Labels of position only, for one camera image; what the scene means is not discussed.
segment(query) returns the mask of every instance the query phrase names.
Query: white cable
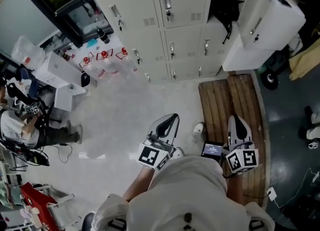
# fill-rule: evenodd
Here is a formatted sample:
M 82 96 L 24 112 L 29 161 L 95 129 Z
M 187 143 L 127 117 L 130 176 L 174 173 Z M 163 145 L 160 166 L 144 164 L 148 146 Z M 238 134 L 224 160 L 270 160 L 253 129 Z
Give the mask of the white cable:
M 300 189 L 302 188 L 302 185 L 303 185 L 303 183 L 304 183 L 304 181 L 305 181 L 305 179 L 306 179 L 306 176 L 307 176 L 307 173 L 308 173 L 309 170 L 310 170 L 311 174 L 316 175 L 316 173 L 313 173 L 313 172 L 312 172 L 312 169 L 311 169 L 311 168 L 308 168 L 308 169 L 306 170 L 305 174 L 304 174 L 304 177 L 303 177 L 303 180 L 302 180 L 302 182 L 301 182 L 301 185 L 300 185 L 300 187 L 299 187 L 299 189 L 298 189 L 298 191 L 296 192 L 296 194 L 295 194 L 294 197 L 292 197 L 289 201 L 287 201 L 284 205 L 282 205 L 282 206 L 280 206 L 280 207 L 279 207 L 279 205 L 277 204 L 276 199 L 273 200 L 274 203 L 275 203 L 275 205 L 276 205 L 279 209 L 282 208 L 283 206 L 286 206 L 289 202 L 291 202 L 291 200 L 293 200 L 294 198 L 296 198 L 296 196 L 297 196 L 298 193 L 300 192 Z

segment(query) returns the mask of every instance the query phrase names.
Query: dark pants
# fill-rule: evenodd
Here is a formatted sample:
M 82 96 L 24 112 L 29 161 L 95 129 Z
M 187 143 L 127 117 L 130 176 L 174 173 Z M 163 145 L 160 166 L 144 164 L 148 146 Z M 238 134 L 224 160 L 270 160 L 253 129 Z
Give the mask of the dark pants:
M 66 144 L 70 142 L 77 142 L 80 136 L 77 132 L 69 134 L 68 129 L 63 127 L 55 129 L 46 127 L 45 132 L 40 131 L 38 142 L 35 146 L 36 149 L 44 146 L 52 146 L 57 144 Z

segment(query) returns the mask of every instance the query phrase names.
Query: dark green floor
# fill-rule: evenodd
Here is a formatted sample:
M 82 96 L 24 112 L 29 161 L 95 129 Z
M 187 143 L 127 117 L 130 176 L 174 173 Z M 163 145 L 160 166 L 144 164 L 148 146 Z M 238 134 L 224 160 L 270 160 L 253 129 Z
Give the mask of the dark green floor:
M 320 147 L 308 149 L 307 143 L 298 137 L 299 127 L 306 125 L 304 107 L 309 105 L 314 112 L 320 112 L 320 66 L 296 81 L 290 81 L 289 74 L 289 69 L 281 73 L 278 88 L 271 91 L 262 85 L 257 73 L 270 136 L 270 185 L 280 207 L 297 193 L 308 168 L 315 173 L 320 171 Z M 300 195 L 318 189 L 311 185 L 312 178 L 308 172 L 298 196 L 288 205 Z M 267 212 L 277 223 L 293 228 L 274 202 L 268 202 Z

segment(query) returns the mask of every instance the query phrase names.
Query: wooden pallet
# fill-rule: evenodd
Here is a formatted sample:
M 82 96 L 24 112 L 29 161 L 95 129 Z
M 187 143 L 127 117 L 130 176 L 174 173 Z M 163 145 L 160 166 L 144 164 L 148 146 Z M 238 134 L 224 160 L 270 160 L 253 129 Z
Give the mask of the wooden pallet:
M 199 84 L 207 139 L 226 143 L 228 119 L 237 114 L 250 126 L 255 147 L 259 149 L 259 167 L 243 174 L 245 202 L 263 204 L 266 183 L 266 151 L 264 129 L 256 90 L 250 75 L 229 76 L 227 80 L 208 81 Z M 226 175 L 229 168 L 222 166 Z

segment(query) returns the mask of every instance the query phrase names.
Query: white shirt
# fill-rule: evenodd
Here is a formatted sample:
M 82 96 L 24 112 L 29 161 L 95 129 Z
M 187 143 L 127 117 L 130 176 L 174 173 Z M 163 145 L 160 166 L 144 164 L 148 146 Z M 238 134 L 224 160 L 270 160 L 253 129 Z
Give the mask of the white shirt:
M 13 110 L 6 110 L 1 117 L 1 132 L 2 135 L 19 144 L 24 143 L 27 148 L 34 148 L 39 139 L 39 130 L 34 129 L 32 134 L 27 136 L 22 134 L 22 128 L 25 122 L 16 116 Z
M 170 160 L 155 176 L 149 190 L 130 203 L 111 194 L 97 210 L 92 228 L 114 230 L 108 223 L 126 221 L 128 231 L 184 230 L 186 213 L 189 226 L 197 231 L 248 231 L 252 219 L 263 221 L 257 230 L 274 230 L 275 223 L 255 202 L 245 207 L 226 196 L 223 170 L 212 159 L 186 156 Z

